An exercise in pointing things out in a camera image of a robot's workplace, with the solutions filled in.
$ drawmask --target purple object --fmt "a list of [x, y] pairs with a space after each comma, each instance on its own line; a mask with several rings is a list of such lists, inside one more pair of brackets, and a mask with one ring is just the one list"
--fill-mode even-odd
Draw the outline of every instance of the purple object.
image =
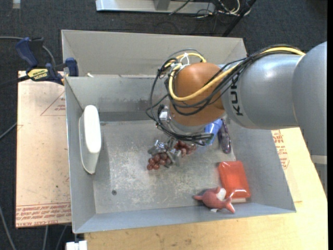
[[222, 126], [219, 131], [219, 142], [221, 144], [222, 151], [226, 154], [229, 154], [231, 152], [231, 140], [229, 137], [227, 125], [225, 124], [224, 120], [222, 120]]

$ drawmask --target kuka logo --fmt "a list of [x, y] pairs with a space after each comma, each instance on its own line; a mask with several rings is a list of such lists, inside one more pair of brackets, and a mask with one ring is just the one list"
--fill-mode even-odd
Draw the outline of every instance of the kuka logo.
[[230, 87], [230, 89], [232, 91], [230, 91], [230, 95], [233, 96], [233, 100], [231, 101], [231, 103], [234, 104], [233, 108], [236, 111], [236, 115], [243, 116], [243, 114], [240, 112], [240, 107], [238, 104], [238, 97], [237, 97], [237, 84], [236, 83], [238, 81], [238, 78], [239, 78], [239, 74], [237, 74], [235, 77], [232, 78], [232, 84]]

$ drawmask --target dark carpet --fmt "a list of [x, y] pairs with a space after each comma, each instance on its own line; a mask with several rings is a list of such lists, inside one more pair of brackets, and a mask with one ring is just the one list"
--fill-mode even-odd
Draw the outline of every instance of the dark carpet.
[[[12, 8], [12, 0], [0, 0], [0, 36], [44, 37], [45, 46], [54, 54], [57, 64], [62, 62], [62, 29], [223, 36], [231, 20], [229, 16], [198, 20], [181, 14], [100, 13], [96, 12], [95, 0], [21, 0], [20, 9]], [[229, 37], [243, 38], [248, 53], [280, 43], [297, 46], [307, 52], [327, 40], [327, 0], [258, 0]], [[18, 70], [28, 67], [16, 53], [15, 43], [13, 40], [0, 40], [2, 82], [14, 80]], [[17, 86], [1, 88], [0, 134], [16, 119]], [[0, 139], [0, 163], [0, 205], [17, 250], [42, 249], [45, 227], [14, 227], [15, 129]], [[62, 225], [49, 227], [46, 250], [55, 249], [62, 230]], [[69, 227], [63, 243], [73, 240]], [[0, 250], [7, 249], [11, 246], [0, 224]]]

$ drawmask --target bin floor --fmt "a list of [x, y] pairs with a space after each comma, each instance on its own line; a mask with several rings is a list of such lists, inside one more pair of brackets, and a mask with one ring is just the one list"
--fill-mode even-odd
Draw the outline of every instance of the bin floor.
[[221, 186], [219, 162], [235, 160], [215, 140], [183, 157], [180, 166], [148, 171], [148, 149], [167, 138], [153, 121], [106, 122], [101, 132], [103, 147], [93, 175], [98, 214], [198, 205], [193, 195]]

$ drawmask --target gray bin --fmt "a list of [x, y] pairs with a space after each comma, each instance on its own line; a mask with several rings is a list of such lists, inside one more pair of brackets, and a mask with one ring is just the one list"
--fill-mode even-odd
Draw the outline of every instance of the gray bin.
[[[242, 39], [63, 30], [62, 47], [63, 59], [75, 58], [80, 72], [65, 81], [74, 233], [295, 212], [268, 130], [229, 121], [230, 154], [215, 140], [183, 158], [179, 167], [146, 169], [147, 150], [165, 139], [145, 115], [157, 68], [184, 48], [197, 49], [215, 64], [243, 58]], [[162, 81], [156, 88], [155, 101], [164, 93]], [[79, 118], [87, 105], [97, 107], [101, 123], [102, 149], [94, 175], [80, 160]], [[233, 160], [243, 162], [251, 198], [234, 204], [234, 214], [211, 212], [193, 195], [221, 186], [217, 165]]]

